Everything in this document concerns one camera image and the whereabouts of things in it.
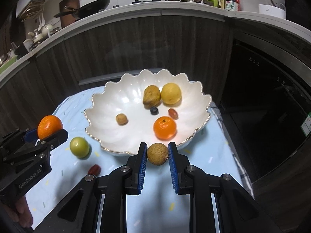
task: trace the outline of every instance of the human hand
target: human hand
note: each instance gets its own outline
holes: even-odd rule
[[[26,197],[23,196],[22,198],[20,198],[15,203],[15,207],[19,214],[10,209],[8,206],[4,205],[4,209],[7,211],[7,214],[13,222],[18,222],[23,228],[30,228],[34,222],[34,219],[29,210]]]

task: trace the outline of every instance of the black frying pan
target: black frying pan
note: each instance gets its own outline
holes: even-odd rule
[[[91,3],[88,3],[82,6],[79,9],[65,7],[66,9],[69,9],[70,11],[60,12],[54,15],[54,17],[62,17],[62,16],[71,14],[75,19],[82,19],[90,15],[93,15],[99,12],[100,10],[106,9],[109,3],[110,3],[110,0],[96,0],[94,2],[91,2]]]

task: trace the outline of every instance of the gold trim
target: gold trim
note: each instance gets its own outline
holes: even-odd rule
[[[167,70],[167,69],[161,69],[159,72],[161,72],[162,70],[167,71],[171,76],[177,76],[177,75],[179,75],[179,74],[184,74],[184,75],[186,76],[186,78],[187,78],[187,81],[188,81],[189,83],[191,83],[191,82],[189,81],[189,79],[188,79],[187,74],[185,74],[185,73],[179,73],[179,74],[177,74],[177,75],[172,75],[172,74],[170,73],[170,71]],[[149,71],[150,73],[152,73],[152,72],[151,72],[150,70],[148,70],[148,69],[143,69],[142,71]],[[110,81],[109,83],[118,84],[120,81],[118,81],[118,82]],[[202,83],[201,83],[200,81],[199,81],[199,83],[201,84],[201,94],[202,94],[202,95],[205,95],[205,94],[203,93],[203,85],[202,85]],[[94,106],[94,102],[93,102],[93,96],[94,96],[94,94],[92,95],[92,108],[93,108],[93,106]],[[210,96],[210,97],[211,97],[211,98],[210,98],[210,101],[209,101],[209,103],[208,103],[208,105],[207,105],[207,107],[206,107],[206,110],[205,110],[207,113],[209,113],[208,118],[207,118],[207,119],[205,120],[205,122],[201,125],[201,127],[199,127],[199,128],[197,128],[197,129],[194,130],[193,134],[192,134],[190,137],[188,137],[187,139],[185,139],[183,142],[181,142],[180,144],[178,144],[176,147],[178,147],[178,146],[180,146],[180,145],[186,143],[186,142],[189,141],[190,139],[192,139],[192,138],[194,137],[194,135],[196,134],[196,132],[197,132],[198,130],[202,129],[202,128],[207,124],[207,122],[208,122],[209,119],[211,118],[210,112],[207,111],[208,108],[210,107],[211,103],[212,103],[212,96]],[[89,122],[89,126],[90,126],[90,125],[91,125],[91,120],[88,119],[88,117],[87,117],[87,115],[86,115],[86,113],[85,113],[86,110],[87,110],[87,109],[84,110],[84,116],[85,116],[85,118],[87,119],[87,121]],[[105,150],[105,151],[107,151],[107,152],[110,152],[110,153],[112,153],[112,154],[118,154],[118,155],[135,155],[135,154],[133,154],[133,153],[131,153],[131,152],[116,152],[116,151],[110,150],[110,149],[108,149],[108,148],[106,148],[106,147],[103,147],[102,144],[101,144],[102,141],[101,141],[100,139],[98,139],[98,138],[92,136],[92,135],[87,131],[87,128],[88,128],[89,126],[87,126],[87,127],[85,128],[85,132],[86,132],[91,138],[93,138],[93,139],[95,139],[96,141],[98,141],[98,142],[100,143],[100,147],[101,147],[103,150]]]

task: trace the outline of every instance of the table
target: table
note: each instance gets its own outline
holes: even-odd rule
[[[103,91],[104,87],[97,87],[72,95],[65,99],[53,113],[62,120],[64,129],[68,131],[68,140],[51,152],[52,171],[26,194],[34,218],[33,228],[36,228],[87,174],[91,166],[100,165],[102,168],[100,176],[103,176],[126,164],[127,156],[113,156],[105,152],[100,148],[99,142],[85,133],[88,121],[83,112],[92,106],[92,95]],[[195,135],[181,153],[188,156],[191,164],[206,173],[217,176],[229,173],[242,184],[228,141],[216,115],[213,111],[210,112],[211,118],[205,128]],[[69,149],[71,139],[77,136],[85,137],[90,143],[92,151],[87,159],[76,158]],[[212,200],[217,232],[219,232],[215,200]],[[147,161],[142,193],[139,196],[127,196],[128,233],[188,233],[189,206],[189,195],[175,194],[169,163],[154,166]]]

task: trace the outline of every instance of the white and green label sticker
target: white and green label sticker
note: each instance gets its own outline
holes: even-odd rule
[[[311,112],[309,112],[306,120],[304,120],[303,124],[300,126],[304,135],[307,136],[311,131]]]

